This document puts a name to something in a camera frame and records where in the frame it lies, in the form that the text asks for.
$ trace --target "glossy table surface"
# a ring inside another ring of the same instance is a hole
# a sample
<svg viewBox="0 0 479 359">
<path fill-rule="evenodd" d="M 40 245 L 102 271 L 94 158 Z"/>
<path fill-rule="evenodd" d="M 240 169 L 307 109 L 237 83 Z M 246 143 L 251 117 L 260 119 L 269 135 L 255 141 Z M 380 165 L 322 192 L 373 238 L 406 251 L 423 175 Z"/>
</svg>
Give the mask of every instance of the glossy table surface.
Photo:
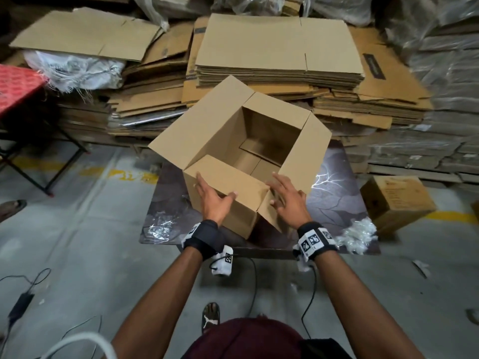
<svg viewBox="0 0 479 359">
<path fill-rule="evenodd" d="M 356 177 L 343 145 L 331 140 L 321 169 L 307 199 L 311 217 L 335 236 L 353 221 L 367 217 Z M 201 221 L 201 214 L 188 202 L 188 192 L 180 169 L 164 163 L 141 232 L 142 243 L 179 244 L 189 229 Z M 297 233 L 284 235 L 260 218 L 248 240 L 222 228 L 227 245 L 241 256 L 265 259 L 292 259 Z M 372 241 L 366 254 L 380 254 Z"/>
</svg>

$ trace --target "slipper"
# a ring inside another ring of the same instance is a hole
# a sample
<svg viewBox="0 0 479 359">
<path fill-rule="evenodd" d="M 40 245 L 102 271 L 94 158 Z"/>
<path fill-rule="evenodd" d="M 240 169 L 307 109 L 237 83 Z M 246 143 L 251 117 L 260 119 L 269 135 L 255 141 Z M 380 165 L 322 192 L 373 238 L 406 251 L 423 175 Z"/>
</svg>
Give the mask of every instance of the slipper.
<svg viewBox="0 0 479 359">
<path fill-rule="evenodd" d="M 14 216 L 26 206 L 26 200 L 11 200 L 0 204 L 0 223 Z"/>
<path fill-rule="evenodd" d="M 214 326 L 219 325 L 219 306 L 216 302 L 210 302 L 203 309 L 201 318 L 201 333 L 204 334 Z"/>
</svg>

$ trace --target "person's left hand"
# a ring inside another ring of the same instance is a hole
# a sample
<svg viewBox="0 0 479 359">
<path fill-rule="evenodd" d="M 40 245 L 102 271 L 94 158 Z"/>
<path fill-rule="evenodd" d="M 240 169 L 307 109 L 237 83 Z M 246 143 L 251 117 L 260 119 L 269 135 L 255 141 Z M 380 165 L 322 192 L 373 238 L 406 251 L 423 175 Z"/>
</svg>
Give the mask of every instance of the person's left hand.
<svg viewBox="0 0 479 359">
<path fill-rule="evenodd" d="M 238 193 L 233 191 L 220 198 L 212 187 L 208 185 L 205 179 L 202 178 L 199 172 L 196 173 L 195 188 L 201 197 L 201 213 L 203 213 L 203 220 L 211 219 L 218 224 L 223 223 L 223 219 L 230 212 L 231 204 L 238 196 Z"/>
</svg>

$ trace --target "small cardboard box on floor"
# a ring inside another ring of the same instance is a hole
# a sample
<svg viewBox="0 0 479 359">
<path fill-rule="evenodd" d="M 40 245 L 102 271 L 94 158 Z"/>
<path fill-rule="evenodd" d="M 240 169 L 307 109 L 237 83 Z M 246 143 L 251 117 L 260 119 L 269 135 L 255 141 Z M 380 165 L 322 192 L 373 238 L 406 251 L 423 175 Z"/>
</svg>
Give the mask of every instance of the small cardboard box on floor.
<svg viewBox="0 0 479 359">
<path fill-rule="evenodd" d="M 287 227 L 270 206 L 273 171 L 305 193 L 320 170 L 331 132 L 307 109 L 258 93 L 228 77 L 149 147 L 183 170 L 194 209 L 196 173 L 221 194 L 238 192 L 223 225 L 248 238 L 259 216 Z"/>
<path fill-rule="evenodd" d="M 380 239 L 436 210 L 416 176 L 374 176 L 361 188 L 361 196 Z"/>
</svg>

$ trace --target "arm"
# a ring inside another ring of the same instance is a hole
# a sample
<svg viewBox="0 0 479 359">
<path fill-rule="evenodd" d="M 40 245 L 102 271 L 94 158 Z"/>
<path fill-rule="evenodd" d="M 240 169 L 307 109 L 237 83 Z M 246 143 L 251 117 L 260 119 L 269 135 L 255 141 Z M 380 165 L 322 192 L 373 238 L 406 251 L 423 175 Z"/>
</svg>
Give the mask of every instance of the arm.
<svg viewBox="0 0 479 359">
<path fill-rule="evenodd" d="M 236 193 L 221 199 L 199 173 L 197 180 L 203 220 L 213 221 L 219 227 L 230 211 Z M 113 338 L 118 359 L 158 359 L 165 355 L 201 264 L 215 253 L 212 247 L 198 242 L 197 238 L 185 242 L 183 252 L 140 299 Z"/>
<path fill-rule="evenodd" d="M 283 202 L 270 203 L 294 229 L 312 221 L 306 208 L 306 194 L 296 191 L 290 179 L 273 173 L 268 185 Z M 333 250 L 314 258 L 328 296 L 358 359 L 424 359 L 392 316 Z"/>
</svg>

